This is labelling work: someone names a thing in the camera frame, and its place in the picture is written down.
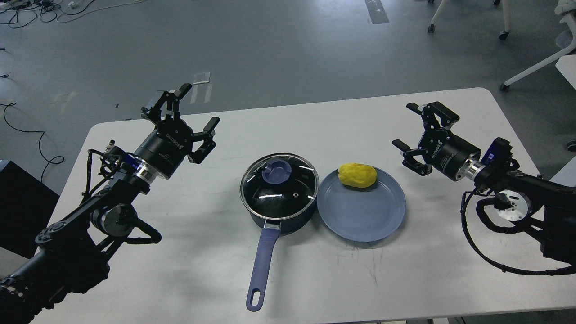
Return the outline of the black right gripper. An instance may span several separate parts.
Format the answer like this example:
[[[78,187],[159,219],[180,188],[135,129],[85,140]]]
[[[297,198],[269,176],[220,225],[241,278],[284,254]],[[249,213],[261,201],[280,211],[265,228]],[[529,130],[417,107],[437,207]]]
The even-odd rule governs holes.
[[[410,148],[400,139],[391,142],[401,151],[403,166],[420,176],[430,174],[434,167],[454,182],[463,179],[470,161],[479,160],[482,151],[452,133],[451,127],[459,121],[457,113],[439,101],[425,105],[409,103],[406,107],[421,117],[424,134],[419,149]],[[418,162],[416,156],[423,156],[426,163]]]

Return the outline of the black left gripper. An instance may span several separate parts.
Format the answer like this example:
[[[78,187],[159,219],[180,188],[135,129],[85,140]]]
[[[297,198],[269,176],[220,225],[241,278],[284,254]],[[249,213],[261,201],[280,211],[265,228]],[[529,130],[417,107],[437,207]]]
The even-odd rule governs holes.
[[[141,108],[142,119],[153,123],[156,129],[135,150],[135,155],[164,179],[175,173],[185,156],[190,163],[201,164],[216,147],[219,117],[212,117],[203,131],[196,133],[180,118],[180,101],[192,88],[193,84],[185,83],[176,90],[163,90],[157,99],[152,98]]]

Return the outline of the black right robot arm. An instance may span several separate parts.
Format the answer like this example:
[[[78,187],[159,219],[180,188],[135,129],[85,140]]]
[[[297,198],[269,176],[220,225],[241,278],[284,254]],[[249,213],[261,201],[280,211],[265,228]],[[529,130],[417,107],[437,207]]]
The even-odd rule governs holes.
[[[438,101],[425,105],[409,103],[410,111],[423,121],[424,133],[417,148],[396,139],[403,166],[420,176],[433,169],[453,182],[469,179],[472,191],[461,199],[461,225],[467,242],[490,265],[519,275],[572,275],[575,273],[574,187],[525,174],[513,158],[510,142],[496,138],[485,154],[455,135],[451,127],[459,116]],[[540,244],[545,258],[566,263],[554,270],[524,270],[498,263],[477,247],[468,230],[467,208],[473,196],[480,197],[476,212],[488,230],[500,234],[525,233]]]

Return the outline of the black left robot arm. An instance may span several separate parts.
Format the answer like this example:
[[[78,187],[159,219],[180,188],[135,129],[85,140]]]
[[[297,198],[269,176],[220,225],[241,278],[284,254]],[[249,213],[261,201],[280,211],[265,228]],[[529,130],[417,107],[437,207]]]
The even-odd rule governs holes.
[[[180,101],[193,88],[162,91],[142,107],[153,131],[135,152],[110,141],[104,151],[90,149],[86,187],[79,206],[41,230],[39,252],[1,281],[1,319],[28,324],[43,309],[69,293],[86,293],[108,278],[109,260],[122,244],[157,244],[158,230],[140,219],[132,203],[147,194],[157,178],[169,179],[183,160],[200,164],[216,147],[220,122],[212,117],[195,132],[180,117]]]

